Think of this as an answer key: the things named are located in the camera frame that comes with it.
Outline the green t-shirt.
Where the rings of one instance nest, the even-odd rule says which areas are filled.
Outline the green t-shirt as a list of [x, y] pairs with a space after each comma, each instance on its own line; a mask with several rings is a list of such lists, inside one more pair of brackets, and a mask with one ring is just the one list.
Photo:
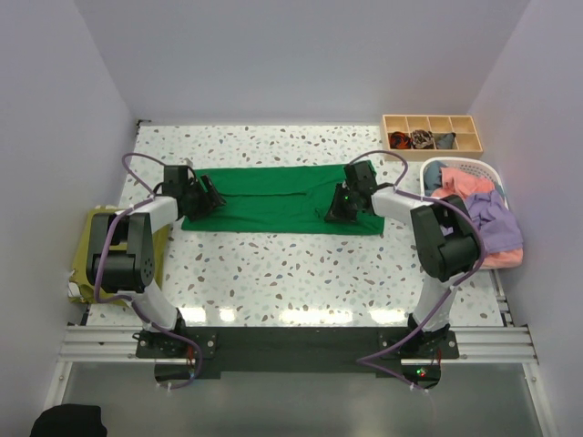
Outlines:
[[384, 219], [366, 213], [355, 222], [325, 220], [336, 189], [344, 181], [343, 165], [276, 168], [207, 168], [226, 204], [207, 217], [183, 219], [183, 231], [295, 233], [375, 236]]

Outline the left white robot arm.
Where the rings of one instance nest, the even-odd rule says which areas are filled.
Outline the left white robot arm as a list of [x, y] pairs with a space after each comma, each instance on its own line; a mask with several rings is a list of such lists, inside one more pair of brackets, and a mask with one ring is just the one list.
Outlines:
[[189, 335], [182, 316], [155, 281], [154, 234], [180, 220], [206, 218], [226, 205], [210, 176], [185, 165], [166, 166], [152, 194], [119, 212], [97, 213], [90, 222], [87, 279], [99, 303], [123, 301], [159, 332], [156, 344], [169, 357], [182, 355]]

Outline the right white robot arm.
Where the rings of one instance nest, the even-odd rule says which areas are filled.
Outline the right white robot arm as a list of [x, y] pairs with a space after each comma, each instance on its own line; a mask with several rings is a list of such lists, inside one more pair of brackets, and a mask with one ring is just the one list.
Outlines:
[[413, 232], [425, 277], [408, 318], [405, 345], [415, 357], [427, 357], [438, 346], [436, 332], [449, 327], [455, 287], [484, 262], [485, 243], [457, 195], [428, 198], [395, 184], [379, 184], [368, 162], [348, 164], [343, 170], [345, 180], [336, 185], [327, 222], [354, 223], [367, 213], [402, 222]]

